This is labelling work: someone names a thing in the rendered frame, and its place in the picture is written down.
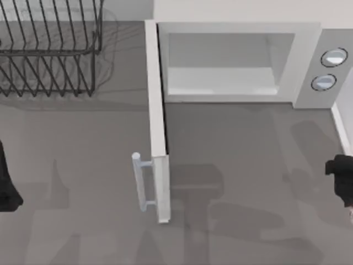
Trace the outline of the pale microwave oven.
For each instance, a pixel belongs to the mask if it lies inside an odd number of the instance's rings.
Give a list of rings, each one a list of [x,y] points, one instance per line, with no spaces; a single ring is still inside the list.
[[[154,0],[168,102],[330,108],[353,68],[353,0]],[[327,68],[321,56],[343,48]],[[332,74],[327,91],[311,87]]]

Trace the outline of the small round microwave knob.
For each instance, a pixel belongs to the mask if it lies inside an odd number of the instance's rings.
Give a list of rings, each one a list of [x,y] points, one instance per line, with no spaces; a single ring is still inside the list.
[[[311,87],[315,91],[327,91],[333,88],[336,84],[336,77],[332,74],[315,77],[311,82]]]

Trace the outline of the large round microwave knob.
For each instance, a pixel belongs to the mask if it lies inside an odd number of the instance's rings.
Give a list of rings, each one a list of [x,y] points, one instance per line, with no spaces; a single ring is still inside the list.
[[[342,65],[348,58],[348,52],[343,48],[326,51],[320,58],[324,67],[333,68]]]

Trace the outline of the pale microwave door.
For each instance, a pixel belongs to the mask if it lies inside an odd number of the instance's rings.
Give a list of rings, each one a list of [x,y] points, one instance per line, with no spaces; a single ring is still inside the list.
[[[154,175],[155,201],[158,222],[171,220],[170,169],[165,135],[161,64],[159,62],[157,23],[145,21],[146,64],[148,83],[149,130],[151,160]]]

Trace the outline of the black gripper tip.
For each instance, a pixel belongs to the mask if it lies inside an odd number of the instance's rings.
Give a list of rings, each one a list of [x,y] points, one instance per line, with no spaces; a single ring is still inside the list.
[[[23,203],[24,200],[9,175],[3,144],[0,140],[0,212],[15,212]]]

